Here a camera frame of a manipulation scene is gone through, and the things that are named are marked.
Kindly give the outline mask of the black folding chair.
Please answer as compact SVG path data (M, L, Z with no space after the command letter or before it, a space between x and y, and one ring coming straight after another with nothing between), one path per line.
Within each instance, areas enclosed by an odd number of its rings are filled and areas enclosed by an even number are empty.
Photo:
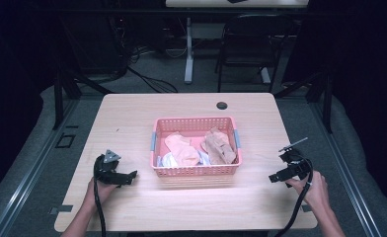
M293 29L293 20L279 14L243 14L230 19L223 28L215 72L221 91L223 67L255 67L258 73L272 69L271 91L284 41Z

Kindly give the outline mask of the aluminium floor rail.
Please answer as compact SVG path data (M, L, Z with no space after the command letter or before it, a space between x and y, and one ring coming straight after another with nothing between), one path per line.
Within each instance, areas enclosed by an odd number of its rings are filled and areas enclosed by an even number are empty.
M312 111L313 116L323 133L323 136L327 140L330 149L334 156L334 163L336 170L341 178L344 188L348 194L351 205L358 217L358 220L365 232L366 237L383 237L381 234L371 211L369 210L367 203L362 196L362 193L357 186L354 177L348 167L348 163L332 133L329 133L324 126L322 120L322 111L318 105L309 104L309 108Z
M9 232L21 212L48 161L48 153L78 104L78 100L66 103L63 119L56 129L51 126L55 122L54 105L43 106L37 125L0 184L0 237Z

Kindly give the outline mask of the person's left hand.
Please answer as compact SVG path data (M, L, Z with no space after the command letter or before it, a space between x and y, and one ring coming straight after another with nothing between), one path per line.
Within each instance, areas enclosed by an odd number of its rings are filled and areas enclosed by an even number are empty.
M103 203L108 199L110 194L117 188L117 185L106 185L95 179L91 179L88 184L87 193L85 196L85 202L90 205L95 204L95 188L98 188L98 196L100 203Z

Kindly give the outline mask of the white desk foot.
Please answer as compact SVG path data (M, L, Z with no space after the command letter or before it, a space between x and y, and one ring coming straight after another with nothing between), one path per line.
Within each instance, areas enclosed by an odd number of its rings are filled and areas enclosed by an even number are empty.
M262 81L264 84L269 84L271 82L271 77L270 77L269 71L266 67L264 67L261 70L260 74L261 74Z

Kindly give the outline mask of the peach pink sock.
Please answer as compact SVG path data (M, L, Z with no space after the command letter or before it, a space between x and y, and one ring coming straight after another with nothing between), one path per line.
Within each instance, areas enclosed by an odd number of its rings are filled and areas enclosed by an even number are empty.
M165 144L179 166L195 166L199 162L199 154L191 145L191 140L178 131L168 135Z

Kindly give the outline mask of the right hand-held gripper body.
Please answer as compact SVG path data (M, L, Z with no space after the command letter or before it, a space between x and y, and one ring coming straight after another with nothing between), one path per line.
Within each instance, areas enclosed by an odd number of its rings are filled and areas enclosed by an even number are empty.
M304 137L296 142L286 145L285 147L280 149L282 154L279 155L279 158L287 164L286 168L294 172L293 177L298 177L300 180L303 180L313 171L311 161L309 159L306 159L300 153L300 151L295 148L295 145L305 140L307 140L307 137Z

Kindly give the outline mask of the pink plastic basket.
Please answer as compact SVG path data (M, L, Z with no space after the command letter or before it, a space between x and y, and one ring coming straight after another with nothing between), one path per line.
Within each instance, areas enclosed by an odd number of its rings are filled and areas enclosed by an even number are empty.
M178 131L182 136L191 140L191 145L196 151L205 152L201 147L201 143L204 141L205 134L214 127L228 135L229 143L237 155L232 164L200 166L197 163L195 166L157 166L157 157L163 157L170 152L165 144L165 138L168 135ZM152 132L150 150L150 165L158 177L233 175L242 163L238 130L234 119L231 117L157 118Z

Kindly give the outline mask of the person's right hand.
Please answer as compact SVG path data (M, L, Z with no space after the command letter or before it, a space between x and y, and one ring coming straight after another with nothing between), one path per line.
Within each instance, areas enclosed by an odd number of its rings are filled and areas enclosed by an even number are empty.
M326 210L330 206L328 185L325 177L320 172L314 171L312 178L307 176L303 180L289 179L286 183L295 188L299 194L304 191L306 185L309 186L304 200L310 205L314 213L319 210Z

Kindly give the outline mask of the tan brown sock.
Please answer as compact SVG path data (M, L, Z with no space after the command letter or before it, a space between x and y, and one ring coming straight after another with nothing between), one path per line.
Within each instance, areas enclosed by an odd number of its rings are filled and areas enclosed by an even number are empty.
M232 164L237 157L229 143L228 135L216 127L205 134L201 147L208 154L211 165Z

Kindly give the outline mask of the white light blue sock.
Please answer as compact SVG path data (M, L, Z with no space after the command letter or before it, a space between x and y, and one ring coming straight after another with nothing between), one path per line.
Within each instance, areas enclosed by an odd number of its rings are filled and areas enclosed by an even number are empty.
M209 156L202 151L197 151L197 154L199 155L199 161L198 165L210 165L210 159ZM158 156L157 157L157 166L158 167L177 167L178 164L176 162L176 159L174 158L173 154L171 152L167 153L163 157Z

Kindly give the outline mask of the white desk leg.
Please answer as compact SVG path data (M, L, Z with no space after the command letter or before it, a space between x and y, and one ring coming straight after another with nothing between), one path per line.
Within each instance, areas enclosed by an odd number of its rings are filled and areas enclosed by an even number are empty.
M187 18L186 28L186 39L187 39L187 59L185 69L185 83L191 84L193 81L194 73L194 57L193 57L193 39L192 39L192 22L190 18Z

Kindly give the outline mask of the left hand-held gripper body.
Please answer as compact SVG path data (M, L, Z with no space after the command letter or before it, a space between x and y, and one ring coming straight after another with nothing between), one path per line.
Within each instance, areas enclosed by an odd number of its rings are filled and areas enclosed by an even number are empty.
M94 178L106 185L121 185L122 180L116 171L120 156L108 149L94 164Z

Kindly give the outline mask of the black metal stand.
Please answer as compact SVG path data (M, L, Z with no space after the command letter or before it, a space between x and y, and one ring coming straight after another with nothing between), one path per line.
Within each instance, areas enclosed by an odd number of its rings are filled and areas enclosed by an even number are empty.
M53 129L58 129L64 121L63 93L66 93L71 100L79 100L81 98L82 92L77 85L78 82L89 86L103 95L112 93L111 90L90 80L82 73L66 68L65 66L60 66L57 70L53 84L55 106L55 122Z
M329 72L316 72L304 80L292 83L286 89L275 93L274 96L277 99L283 98L305 85L310 85L310 89L305 95L308 103L317 103L323 97L322 124L329 133L332 133L333 77Z

